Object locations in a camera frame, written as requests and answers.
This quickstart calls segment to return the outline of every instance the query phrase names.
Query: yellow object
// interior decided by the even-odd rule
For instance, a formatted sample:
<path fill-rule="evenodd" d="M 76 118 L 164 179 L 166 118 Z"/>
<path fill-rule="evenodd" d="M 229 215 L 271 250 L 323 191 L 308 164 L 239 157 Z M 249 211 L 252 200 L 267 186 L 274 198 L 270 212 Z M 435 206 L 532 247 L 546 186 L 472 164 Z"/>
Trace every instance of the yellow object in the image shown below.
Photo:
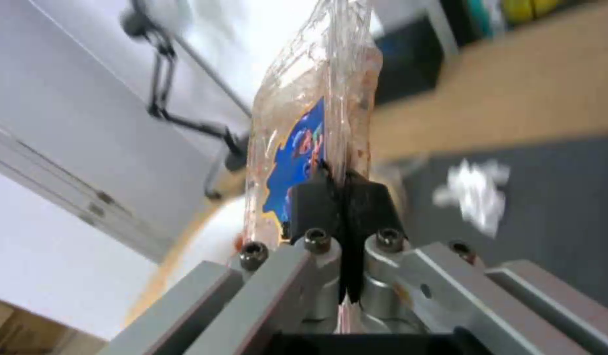
<path fill-rule="evenodd" d="M 532 21 L 555 9 L 561 0 L 502 0 L 503 14 L 509 22 Z"/>

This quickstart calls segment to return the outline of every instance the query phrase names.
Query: robotic arm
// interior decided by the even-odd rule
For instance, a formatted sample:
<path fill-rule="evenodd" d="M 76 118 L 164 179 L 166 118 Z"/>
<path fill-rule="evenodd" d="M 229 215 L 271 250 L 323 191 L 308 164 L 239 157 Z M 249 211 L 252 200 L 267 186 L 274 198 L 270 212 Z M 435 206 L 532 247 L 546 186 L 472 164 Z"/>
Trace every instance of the robotic arm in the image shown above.
<path fill-rule="evenodd" d="M 201 263 L 99 355 L 608 354 L 606 308 L 529 261 L 412 248 L 385 186 L 320 169 L 292 193 L 287 243 Z"/>

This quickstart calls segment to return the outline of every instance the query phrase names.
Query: white ceiling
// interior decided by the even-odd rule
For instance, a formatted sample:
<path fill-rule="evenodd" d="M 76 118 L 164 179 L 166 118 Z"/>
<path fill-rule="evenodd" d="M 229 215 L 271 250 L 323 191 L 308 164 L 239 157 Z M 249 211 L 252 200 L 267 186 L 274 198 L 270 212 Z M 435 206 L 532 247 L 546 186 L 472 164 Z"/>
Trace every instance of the white ceiling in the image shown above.
<path fill-rule="evenodd" d="M 264 73 L 279 50 L 307 19 L 316 0 L 149 0 L 168 14 L 192 16 L 192 44 L 251 107 Z M 31 0 L 143 101 L 148 97 L 153 49 L 124 34 L 119 18 L 128 0 Z M 374 16 L 372 29 L 381 31 Z M 190 119 L 218 121 L 235 133 L 248 130 L 246 115 L 189 56 L 180 52 L 169 111 Z M 208 158 L 220 143 L 197 133 L 182 134 Z"/>

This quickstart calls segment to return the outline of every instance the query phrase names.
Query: white wall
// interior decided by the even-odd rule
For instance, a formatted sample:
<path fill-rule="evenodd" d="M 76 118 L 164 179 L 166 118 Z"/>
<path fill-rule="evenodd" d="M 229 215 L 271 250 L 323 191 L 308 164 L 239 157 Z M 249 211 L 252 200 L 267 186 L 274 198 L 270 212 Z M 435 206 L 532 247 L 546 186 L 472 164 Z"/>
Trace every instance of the white wall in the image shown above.
<path fill-rule="evenodd" d="M 156 265 L 0 175 L 0 299 L 112 339 Z"/>
<path fill-rule="evenodd" d="M 162 245 L 203 207 L 210 161 L 26 0 L 0 0 L 0 127 L 113 196 Z"/>

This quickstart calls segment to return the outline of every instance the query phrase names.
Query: gray carpet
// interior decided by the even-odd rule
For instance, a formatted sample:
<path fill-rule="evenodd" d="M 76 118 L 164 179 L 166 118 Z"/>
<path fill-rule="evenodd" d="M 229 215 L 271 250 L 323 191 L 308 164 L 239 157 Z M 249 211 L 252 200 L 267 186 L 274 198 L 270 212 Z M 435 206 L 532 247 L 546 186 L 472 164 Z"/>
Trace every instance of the gray carpet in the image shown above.
<path fill-rule="evenodd" d="M 511 167 L 495 239 L 464 222 L 456 207 L 432 205 L 433 190 L 464 158 Z M 488 266 L 527 259 L 608 307 L 608 137 L 434 156 L 403 184 L 403 218 L 417 247 L 463 240 Z"/>

